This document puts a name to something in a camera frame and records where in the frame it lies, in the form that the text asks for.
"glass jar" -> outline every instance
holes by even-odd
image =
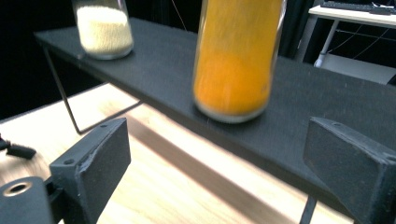
[[[210,118],[237,123],[270,97],[286,0],[203,0],[193,95]]]
[[[134,46],[124,0],[72,0],[79,40],[96,59],[120,58]]]

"orange powder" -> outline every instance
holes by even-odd
[[[281,0],[208,0],[197,48],[198,104],[244,115],[269,99]]]

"white granules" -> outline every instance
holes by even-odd
[[[91,54],[118,54],[131,49],[128,18],[110,7],[81,7],[77,11],[82,47]]]

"computer keyboard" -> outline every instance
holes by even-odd
[[[349,3],[339,3],[333,1],[326,1],[320,4],[321,7],[329,7],[336,9],[346,9],[353,11],[365,11],[374,14],[395,14],[396,9],[392,7],[375,7],[372,5],[360,5],[360,4],[349,4]]]

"dark background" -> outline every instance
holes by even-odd
[[[170,0],[167,6],[161,0],[125,0],[129,16],[155,21],[183,29],[180,18]],[[187,30],[198,31],[201,0],[174,0]],[[298,50],[306,20],[307,10],[314,0],[293,0],[288,2],[279,55],[292,58]],[[314,44],[306,50],[305,63],[313,63],[323,45],[330,21],[319,20],[314,30]],[[75,26],[71,0],[3,0],[0,1],[0,119],[38,108],[61,100],[42,48],[36,43],[34,32]],[[356,32],[355,24],[340,24],[341,28]],[[384,28],[364,26],[360,33],[379,36]],[[337,32],[330,47],[339,45],[348,33]],[[396,65],[395,30],[389,30],[385,38],[364,52],[358,59],[387,66]],[[350,43],[333,53],[353,57],[375,39],[356,35]],[[75,66],[57,57],[52,57],[64,84],[67,95],[94,87],[101,82],[84,74]]]

